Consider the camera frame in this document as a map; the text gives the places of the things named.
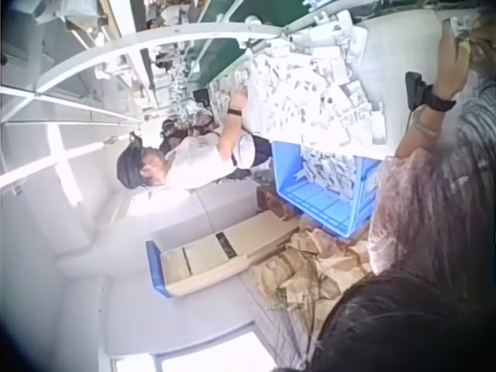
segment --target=crumpled brown paper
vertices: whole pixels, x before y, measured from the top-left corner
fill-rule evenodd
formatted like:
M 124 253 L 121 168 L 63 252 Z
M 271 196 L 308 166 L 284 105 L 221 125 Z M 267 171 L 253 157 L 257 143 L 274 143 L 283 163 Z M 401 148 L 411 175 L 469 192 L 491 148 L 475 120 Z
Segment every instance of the crumpled brown paper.
M 315 266 L 310 262 L 306 263 L 279 288 L 284 290 L 288 309 L 312 303 L 319 298 L 319 278 Z
M 320 228 L 304 226 L 287 242 L 286 251 L 252 272 L 265 298 L 278 293 L 279 302 L 317 334 L 343 292 L 371 269 L 366 240 L 343 242 Z
M 312 232 L 301 231 L 295 233 L 286 247 L 295 248 L 301 252 L 319 254 L 319 248 L 315 245 L 314 240 L 310 237 Z
M 299 251 L 289 248 L 252 267 L 251 274 L 258 291 L 265 298 L 271 298 L 279 286 L 293 277 L 306 263 Z

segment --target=green panel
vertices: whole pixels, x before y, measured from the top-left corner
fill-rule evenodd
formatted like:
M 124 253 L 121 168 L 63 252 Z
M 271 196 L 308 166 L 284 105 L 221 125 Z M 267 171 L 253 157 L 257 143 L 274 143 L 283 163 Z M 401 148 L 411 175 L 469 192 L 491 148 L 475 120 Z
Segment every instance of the green panel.
M 234 0 L 210 0 L 200 22 L 215 22 L 217 20 L 217 15 L 225 14 L 233 3 Z M 207 40 L 196 40 L 193 46 L 189 48 L 185 59 L 188 64 L 198 58 L 206 42 Z
M 308 7 L 303 6 L 302 0 L 245 0 L 232 15 L 230 22 L 244 22 L 247 16 L 255 15 L 263 24 L 271 23 L 282 27 L 305 14 L 308 14 Z M 243 53 L 236 40 L 214 40 L 200 60 L 200 75 L 197 80 L 199 85 L 207 85 Z

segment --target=blue bin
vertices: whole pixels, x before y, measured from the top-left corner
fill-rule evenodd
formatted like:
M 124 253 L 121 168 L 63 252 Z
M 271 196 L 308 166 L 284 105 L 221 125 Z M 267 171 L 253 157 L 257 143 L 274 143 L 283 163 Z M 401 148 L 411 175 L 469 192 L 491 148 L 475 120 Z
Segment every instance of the blue bin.
M 273 142 L 272 152 L 277 193 L 327 229 L 348 238 L 370 218 L 375 206 L 373 186 L 379 160 L 356 158 L 353 200 L 347 202 L 337 193 L 310 183 L 306 178 L 295 179 L 294 175 L 303 168 L 299 145 Z

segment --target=worker's right arm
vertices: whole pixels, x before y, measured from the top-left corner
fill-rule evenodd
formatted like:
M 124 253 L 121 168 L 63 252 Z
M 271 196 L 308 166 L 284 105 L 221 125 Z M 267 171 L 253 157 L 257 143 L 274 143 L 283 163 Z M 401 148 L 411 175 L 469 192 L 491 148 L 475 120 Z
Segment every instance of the worker's right arm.
M 242 111 L 247 100 L 248 96 L 246 94 L 246 89 L 243 89 L 234 94 L 229 107 L 234 110 Z M 243 119 L 240 116 L 233 114 L 228 114 L 226 116 L 226 122 L 224 123 L 219 142 L 217 143 L 217 149 L 219 150 L 222 161 L 231 159 L 234 148 L 241 137 L 242 126 Z

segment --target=wrist strap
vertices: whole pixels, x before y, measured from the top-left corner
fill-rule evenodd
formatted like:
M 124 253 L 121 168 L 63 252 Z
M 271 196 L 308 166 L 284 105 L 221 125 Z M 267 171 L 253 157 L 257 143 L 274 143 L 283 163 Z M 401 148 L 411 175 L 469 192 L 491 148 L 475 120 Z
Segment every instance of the wrist strap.
M 424 102 L 428 107 L 437 112 L 448 112 L 456 104 L 456 101 L 445 101 L 434 95 L 432 93 L 432 85 L 428 85 L 425 88 Z
M 235 110 L 234 108 L 229 108 L 227 110 L 227 115 L 229 114 L 239 116 L 240 118 L 243 117 L 243 113 L 240 110 Z

